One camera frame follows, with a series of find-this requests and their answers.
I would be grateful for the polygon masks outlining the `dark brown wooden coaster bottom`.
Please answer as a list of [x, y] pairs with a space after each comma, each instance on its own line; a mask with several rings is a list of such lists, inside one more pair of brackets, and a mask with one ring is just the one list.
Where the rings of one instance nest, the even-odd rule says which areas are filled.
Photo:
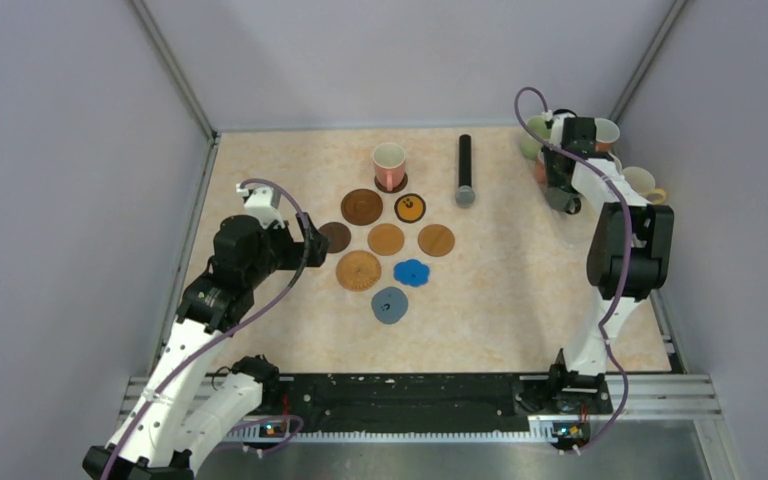
[[329, 242], [327, 252], [336, 254], [344, 251], [351, 243], [352, 234], [347, 225], [342, 222], [328, 222], [319, 228]]

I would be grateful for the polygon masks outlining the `woven rattan coaster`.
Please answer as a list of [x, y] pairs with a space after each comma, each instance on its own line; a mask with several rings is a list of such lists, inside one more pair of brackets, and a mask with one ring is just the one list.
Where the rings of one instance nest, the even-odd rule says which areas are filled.
[[382, 267], [375, 255], [355, 250], [344, 255], [337, 263], [336, 278], [341, 287], [352, 292], [372, 288], [380, 279]]

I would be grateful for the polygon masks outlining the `brown ringed wooden coaster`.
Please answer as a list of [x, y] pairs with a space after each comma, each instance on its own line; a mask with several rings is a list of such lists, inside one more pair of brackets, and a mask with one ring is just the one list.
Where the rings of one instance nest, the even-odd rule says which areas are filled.
[[370, 189], [355, 189], [347, 193], [340, 205], [343, 218], [355, 226], [375, 223], [383, 212], [381, 196]]

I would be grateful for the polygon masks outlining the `light wooden coaster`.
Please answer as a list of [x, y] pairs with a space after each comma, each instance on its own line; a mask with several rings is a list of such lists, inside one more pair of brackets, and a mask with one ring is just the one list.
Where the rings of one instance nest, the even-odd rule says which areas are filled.
[[399, 253], [405, 242], [403, 231], [396, 225], [382, 223], [372, 228], [367, 236], [367, 244], [372, 252], [380, 256], [392, 256]]
[[443, 257], [454, 249], [456, 237], [445, 225], [430, 224], [420, 231], [417, 241], [420, 250], [426, 255]]

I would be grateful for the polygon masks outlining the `grey blue coaster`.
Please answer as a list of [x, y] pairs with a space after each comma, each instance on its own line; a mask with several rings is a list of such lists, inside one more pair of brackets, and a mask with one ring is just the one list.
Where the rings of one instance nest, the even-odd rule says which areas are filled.
[[399, 322], [408, 308], [408, 297], [397, 287], [384, 288], [371, 299], [371, 309], [375, 318], [385, 325], [394, 325]]

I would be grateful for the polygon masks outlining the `blue flower coaster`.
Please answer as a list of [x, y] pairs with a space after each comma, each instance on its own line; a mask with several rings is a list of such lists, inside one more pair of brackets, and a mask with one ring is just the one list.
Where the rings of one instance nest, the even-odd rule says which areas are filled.
[[413, 288], [426, 285], [430, 279], [430, 267], [417, 259], [397, 263], [393, 268], [394, 279]]

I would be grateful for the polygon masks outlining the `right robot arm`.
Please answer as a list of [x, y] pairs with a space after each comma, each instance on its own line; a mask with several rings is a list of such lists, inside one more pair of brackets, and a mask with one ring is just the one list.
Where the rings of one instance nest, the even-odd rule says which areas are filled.
[[569, 216], [589, 205], [598, 215], [586, 259], [591, 311], [557, 357], [563, 374], [546, 385], [549, 404], [572, 412], [587, 390], [600, 390], [608, 350], [625, 321], [665, 283], [674, 213], [637, 193], [615, 157], [598, 149], [596, 119], [560, 109], [548, 114], [546, 124], [550, 140], [541, 158], [547, 203]]

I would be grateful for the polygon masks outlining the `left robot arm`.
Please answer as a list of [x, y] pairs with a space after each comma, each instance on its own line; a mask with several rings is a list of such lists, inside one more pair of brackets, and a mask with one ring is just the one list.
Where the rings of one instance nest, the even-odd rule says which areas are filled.
[[307, 213], [296, 216], [296, 242], [286, 222], [262, 224], [228, 217], [213, 238], [206, 269], [186, 289], [165, 352], [140, 398], [115, 434], [87, 451], [82, 467], [93, 479], [192, 479], [247, 414], [279, 404], [280, 386], [268, 363], [247, 357], [200, 407], [191, 406], [220, 346], [254, 320], [255, 289], [278, 270], [301, 275], [324, 263], [328, 240]]

